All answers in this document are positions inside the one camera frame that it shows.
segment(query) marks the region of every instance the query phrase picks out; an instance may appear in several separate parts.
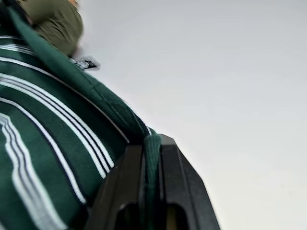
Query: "white wall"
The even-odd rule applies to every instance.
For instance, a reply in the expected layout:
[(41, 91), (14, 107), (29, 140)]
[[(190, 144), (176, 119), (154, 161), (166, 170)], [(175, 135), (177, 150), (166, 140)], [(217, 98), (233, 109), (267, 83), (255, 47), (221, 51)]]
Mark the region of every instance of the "white wall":
[(82, 55), (203, 178), (224, 230), (307, 229), (307, 3), (88, 0)]

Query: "olive green shirt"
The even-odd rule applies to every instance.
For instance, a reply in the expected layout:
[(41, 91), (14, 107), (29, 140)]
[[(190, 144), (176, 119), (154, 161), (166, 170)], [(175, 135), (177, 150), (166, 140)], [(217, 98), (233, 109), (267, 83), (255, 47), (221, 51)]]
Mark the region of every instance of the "olive green shirt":
[(76, 7), (68, 0), (23, 0), (34, 29), (65, 55), (71, 55), (83, 31)]

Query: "clothing tag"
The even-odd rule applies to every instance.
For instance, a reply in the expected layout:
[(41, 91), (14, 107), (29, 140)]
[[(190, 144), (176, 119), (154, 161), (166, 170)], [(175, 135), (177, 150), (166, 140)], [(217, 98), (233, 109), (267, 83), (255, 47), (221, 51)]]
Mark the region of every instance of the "clothing tag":
[(96, 62), (92, 57), (83, 57), (76, 61), (75, 65), (81, 69), (92, 69), (98, 68), (100, 66), (100, 64)]

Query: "white stripe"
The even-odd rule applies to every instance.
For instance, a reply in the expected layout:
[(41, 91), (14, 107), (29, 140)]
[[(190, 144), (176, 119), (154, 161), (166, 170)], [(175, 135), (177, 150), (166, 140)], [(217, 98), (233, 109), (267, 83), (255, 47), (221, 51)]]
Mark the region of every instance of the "white stripe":
[(0, 230), (6, 230), (1, 222), (0, 222)]
[[(88, 144), (88, 142), (86, 141), (86, 139), (84, 138), (84, 136), (80, 133), (80, 131), (76, 128), (76, 126), (84, 132), (84, 134), (87, 135), (88, 137), (88, 134), (84, 131), (84, 129), (77, 123), (75, 122), (75, 120), (69, 115), (67, 114), (65, 111), (63, 111), (63, 109), (61, 109), (58, 105), (56, 105), (53, 101), (51, 101), (49, 98), (47, 98), (46, 96), (44, 96), (43, 94), (39, 93), (39, 92), (36, 92), (37, 94), (40, 95), (37, 96), (33, 93), (33, 89), (25, 86), (25, 85), (21, 85), (19, 83), (16, 83), (16, 82), (12, 82), (11, 80), (8, 80), (6, 78), (11, 78), (11, 79), (16, 79), (15, 77), (12, 77), (12, 76), (8, 76), (8, 75), (5, 75), (5, 74), (1, 74), (0, 73), (0, 78), (2, 78), (2, 80), (0, 80), (0, 84), (1, 85), (5, 85), (5, 86), (8, 86), (8, 87), (11, 87), (11, 88), (14, 88), (18, 91), (21, 91), (21, 92), (24, 92), (26, 94), (28, 94), (29, 96), (33, 97), (34, 99), (36, 99), (37, 101), (39, 101), (40, 103), (42, 103), (44, 106), (46, 106), (50, 111), (52, 111), (54, 114), (56, 114), (61, 120), (63, 120), (67, 126), (75, 133), (75, 135), (79, 138), (79, 140), (83, 143), (83, 145), (85, 146), (85, 148), (88, 150), (88, 152), (90, 153), (92, 159), (93, 159), (93, 162), (97, 168), (97, 170), (99, 171), (100, 175), (105, 178), (106, 177), (106, 174), (105, 172), (103, 171), (101, 165), (100, 165), (100, 162), (97, 158), (97, 156), (95, 155), (94, 151), (92, 150), (91, 146)], [(69, 119), (67, 119), (67, 117), (65, 117), (62, 113), (59, 113), (59, 111), (63, 112)]]
[(15, 44), (15, 43), (9, 43), (9, 44), (5, 44), (4, 46), (10, 46), (13, 48), (19, 48), (19, 49), (24, 49), (24, 50), (28, 50), (28, 51), (32, 51), (28, 46), (23, 46), (23, 45), (19, 45), (19, 44)]
[(21, 38), (19, 37), (15, 37), (15, 36), (0, 36), (0, 39), (16, 39), (16, 40), (22, 40)]
[(34, 53), (31, 52), (31, 51), (28, 51), (28, 50), (25, 50), (25, 49), (19, 49), (19, 48), (12, 47), (12, 46), (0, 45), (0, 49), (21, 52), (21, 53), (25, 53), (25, 54), (29, 54), (29, 55), (34, 56)]
[(150, 128), (148, 126), (146, 126), (146, 128), (148, 130), (149, 135), (151, 136), (152, 135), (152, 131), (150, 130)]
[(56, 144), (56, 142), (54, 141), (54, 139), (50, 136), (50, 134), (45, 130), (45, 128), (39, 123), (39, 121), (33, 117), (28, 111), (26, 111), (23, 107), (21, 107), (19, 104), (7, 100), (5, 98), (1, 98), (0, 97), (0, 101), (4, 102), (4, 103), (8, 103), (11, 104), (13, 106), (15, 106), (17, 109), (19, 109), (22, 113), (24, 113), (30, 120), (32, 120), (36, 126), (39, 128), (39, 130), (44, 134), (45, 138), (49, 141), (49, 143), (51, 144), (53, 150), (55, 151), (56, 155), (58, 156), (59, 161), (61, 162), (67, 176), (68, 179), (71, 183), (71, 186), (76, 194), (76, 196), (78, 197), (78, 199), (83, 203), (86, 204), (86, 200), (84, 198), (84, 196), (82, 195), (78, 183), (72, 173), (72, 170), (70, 169), (68, 163), (66, 162), (61, 150), (59, 149), (58, 145)]
[[(30, 153), (22, 141), (18, 130), (11, 122), (11, 119), (2, 113), (0, 113), (0, 123), (2, 124), (2, 131), (7, 140), (5, 148), (13, 162), (12, 179), (15, 188), (23, 200), (33, 222), (41, 230), (65, 230), (67, 226), (60, 219), (45, 187), (35, 173)], [(23, 177), (23, 181), (27, 185), (27, 188), (34, 200), (29, 197), (28, 192), (21, 182), (21, 178), (18, 173), (19, 167), (22, 170), (21, 176)]]
[[(66, 116), (68, 116), (69, 120), (76, 127), (78, 127), (81, 130), (83, 136), (91, 144), (90, 146), (92, 146), (94, 148), (94, 150), (97, 153), (97, 155), (98, 155), (98, 157), (99, 157), (99, 159), (100, 159), (104, 169), (107, 172), (110, 172), (110, 169), (109, 169), (108, 165), (106, 164), (106, 161), (103, 158), (103, 156), (101, 154), (101, 151), (100, 151), (100, 149), (103, 151), (103, 154), (104, 154), (105, 158), (107, 159), (108, 163), (110, 164), (111, 167), (113, 167), (114, 163), (113, 163), (113, 161), (112, 161), (108, 151), (106, 150), (105, 146), (101, 143), (101, 141), (98, 139), (96, 134), (89, 128), (89, 126), (85, 122), (83, 122), (82, 119), (79, 118), (70, 108), (68, 108), (65, 104), (63, 104), (60, 100), (58, 100), (56, 97), (54, 97), (53, 95), (51, 95), (47, 91), (43, 90), (42, 88), (39, 88), (38, 86), (36, 86), (36, 85), (34, 85), (32, 83), (29, 83), (28, 81), (25, 81), (25, 80), (22, 80), (22, 79), (17, 78), (17, 77), (13, 77), (13, 76), (9, 76), (9, 75), (5, 75), (5, 74), (1, 74), (0, 73), (0, 78), (1, 77), (17, 81), (18, 83), (10, 81), (10, 80), (5, 80), (6, 82), (9, 82), (9, 83), (14, 84), (14, 85), (19, 85), (21, 87), (26, 88), (26, 90), (28, 90), (28, 91), (34, 92), (36, 94), (39, 94), (39, 96), (42, 97), (43, 99), (47, 100), (50, 105), (53, 105), (54, 107), (56, 107), (56, 109), (58, 111), (60, 111), (61, 113), (65, 114)], [(100, 149), (93, 142), (92, 138), (96, 141), (96, 143), (98, 144)]]
[(76, 91), (74, 88), (72, 88), (71, 86), (69, 86), (68, 84), (66, 84), (65, 82), (63, 82), (62, 80), (58, 79), (57, 77), (55, 77), (54, 75), (38, 68), (32, 65), (29, 65), (25, 62), (21, 62), (15, 59), (11, 59), (11, 58), (6, 58), (6, 57), (0, 57), (0, 61), (5, 61), (5, 62), (10, 62), (10, 63), (15, 63), (17, 65), (21, 65), (27, 68), (31, 68), (34, 69), (38, 72), (41, 72), (53, 79), (55, 79), (56, 81), (62, 83), (63, 85), (65, 85), (66, 87), (68, 87), (69, 89), (71, 89), (72, 91), (74, 91), (76, 94), (78, 94), (79, 96), (81, 96), (82, 98), (84, 98), (87, 102), (89, 102), (92, 106), (94, 106), (99, 112), (101, 112), (107, 119), (108, 121), (115, 127), (115, 129), (122, 135), (122, 137), (127, 141), (127, 143), (129, 143), (128, 138), (125, 136), (125, 134), (120, 130), (120, 128), (99, 108), (97, 107), (97, 105), (95, 105), (92, 101), (90, 101), (89, 99), (87, 99), (85, 96), (83, 96), (81, 93), (79, 93), (78, 91)]

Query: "black plastic object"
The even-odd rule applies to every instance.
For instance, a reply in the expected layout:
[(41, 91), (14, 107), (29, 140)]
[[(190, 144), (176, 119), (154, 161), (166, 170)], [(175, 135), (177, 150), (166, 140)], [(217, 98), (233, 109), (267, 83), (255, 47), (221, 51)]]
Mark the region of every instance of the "black plastic object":
[[(161, 135), (156, 229), (220, 230), (205, 186), (178, 149)], [(96, 196), (85, 230), (142, 230), (145, 164), (141, 146), (128, 146)]]

